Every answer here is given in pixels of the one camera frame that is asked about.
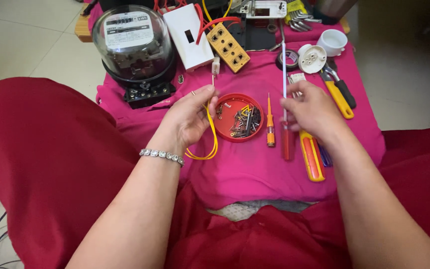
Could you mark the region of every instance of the person's arm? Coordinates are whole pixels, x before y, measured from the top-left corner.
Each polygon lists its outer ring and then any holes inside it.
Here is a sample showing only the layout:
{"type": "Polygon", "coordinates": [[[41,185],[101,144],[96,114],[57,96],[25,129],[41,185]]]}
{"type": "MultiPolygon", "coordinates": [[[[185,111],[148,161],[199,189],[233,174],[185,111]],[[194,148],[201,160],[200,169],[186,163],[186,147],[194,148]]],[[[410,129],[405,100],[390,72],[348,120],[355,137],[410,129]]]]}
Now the person's arm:
{"type": "MultiPolygon", "coordinates": [[[[170,108],[146,148],[183,156],[200,139],[210,125],[202,104],[215,115],[217,97],[211,85],[195,93],[170,108]]],[[[142,156],[66,268],[162,268],[179,174],[177,162],[142,156]]]]}
{"type": "Polygon", "coordinates": [[[293,116],[291,129],[320,138],[330,153],[349,253],[355,268],[430,268],[430,238],[392,193],[331,98],[301,81],[282,100],[293,116]]]}

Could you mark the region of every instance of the red plastic lid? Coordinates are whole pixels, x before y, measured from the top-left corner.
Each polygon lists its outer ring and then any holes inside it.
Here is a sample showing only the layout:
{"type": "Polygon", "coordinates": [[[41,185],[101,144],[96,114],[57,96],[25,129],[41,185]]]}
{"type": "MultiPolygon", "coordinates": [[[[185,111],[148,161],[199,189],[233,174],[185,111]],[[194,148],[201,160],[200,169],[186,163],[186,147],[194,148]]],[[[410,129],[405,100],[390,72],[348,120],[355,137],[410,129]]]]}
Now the red plastic lid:
{"type": "Polygon", "coordinates": [[[218,110],[220,106],[222,106],[222,113],[220,114],[222,119],[218,119],[218,114],[215,115],[214,126],[215,126],[215,131],[217,135],[222,137],[223,139],[234,143],[245,142],[252,139],[254,136],[256,136],[258,132],[262,129],[263,121],[265,118],[265,115],[263,114],[263,110],[261,109],[260,104],[258,104],[253,98],[249,97],[248,95],[245,95],[242,93],[229,93],[218,99],[218,103],[217,103],[217,106],[215,107],[215,110],[218,110]],[[242,137],[242,138],[232,137],[230,134],[233,131],[231,131],[230,129],[235,124],[234,116],[239,110],[242,110],[242,108],[247,105],[254,106],[260,110],[260,115],[261,115],[260,125],[258,126],[257,130],[248,137],[242,137]]]}

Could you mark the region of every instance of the person's hand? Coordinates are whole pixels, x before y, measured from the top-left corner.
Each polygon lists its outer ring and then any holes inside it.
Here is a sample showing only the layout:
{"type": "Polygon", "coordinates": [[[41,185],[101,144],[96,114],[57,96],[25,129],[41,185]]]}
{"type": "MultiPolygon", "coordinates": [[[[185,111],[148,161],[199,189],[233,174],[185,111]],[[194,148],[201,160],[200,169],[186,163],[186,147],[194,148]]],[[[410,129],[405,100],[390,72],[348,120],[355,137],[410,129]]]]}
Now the person's hand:
{"type": "Polygon", "coordinates": [[[166,137],[174,137],[175,143],[181,145],[183,150],[200,140],[204,131],[210,126],[207,111],[204,107],[207,102],[208,110],[213,119],[215,105],[218,101],[218,91],[212,85],[206,85],[194,90],[180,100],[176,101],[165,114],[162,123],[157,130],[166,137]]]}
{"type": "Polygon", "coordinates": [[[287,86],[287,96],[301,92],[299,98],[282,98],[280,103],[291,115],[287,120],[290,130],[303,129],[311,135],[325,140],[333,132],[348,128],[337,106],[320,87],[305,80],[287,86]]]}

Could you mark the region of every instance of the wooden table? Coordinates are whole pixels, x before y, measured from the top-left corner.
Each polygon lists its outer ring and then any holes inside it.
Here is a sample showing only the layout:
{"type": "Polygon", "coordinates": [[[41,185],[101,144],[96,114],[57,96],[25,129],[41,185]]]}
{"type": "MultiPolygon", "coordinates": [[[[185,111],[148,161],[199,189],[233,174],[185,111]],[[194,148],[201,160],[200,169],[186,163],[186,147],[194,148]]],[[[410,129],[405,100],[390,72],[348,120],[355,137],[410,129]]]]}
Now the wooden table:
{"type": "MultiPolygon", "coordinates": [[[[81,15],[79,16],[79,19],[75,23],[75,29],[74,29],[74,34],[77,35],[77,37],[79,37],[79,40],[82,42],[92,42],[92,35],[89,32],[89,26],[87,23],[87,20],[91,15],[87,15],[87,16],[82,15],[82,11],[87,7],[87,5],[88,5],[87,3],[84,3],[84,5],[82,6],[81,15]]],[[[351,29],[349,28],[349,24],[346,18],[343,17],[339,22],[341,23],[341,26],[343,27],[344,32],[348,34],[351,29]]]]}

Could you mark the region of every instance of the electrical tape roll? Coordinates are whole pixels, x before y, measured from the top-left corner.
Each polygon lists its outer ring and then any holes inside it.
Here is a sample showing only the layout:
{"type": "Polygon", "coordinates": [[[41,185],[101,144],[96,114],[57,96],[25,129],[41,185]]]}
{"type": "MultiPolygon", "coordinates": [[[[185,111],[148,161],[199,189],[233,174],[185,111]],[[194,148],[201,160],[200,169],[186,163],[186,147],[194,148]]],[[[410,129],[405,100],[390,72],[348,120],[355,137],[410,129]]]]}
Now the electrical tape roll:
{"type": "MultiPolygon", "coordinates": [[[[279,70],[283,70],[283,57],[281,54],[282,51],[280,50],[275,60],[276,67],[278,67],[279,70]]],[[[293,63],[286,63],[286,71],[291,72],[298,68],[298,59],[300,58],[298,53],[292,49],[286,49],[285,55],[293,61],[293,63]]]]}

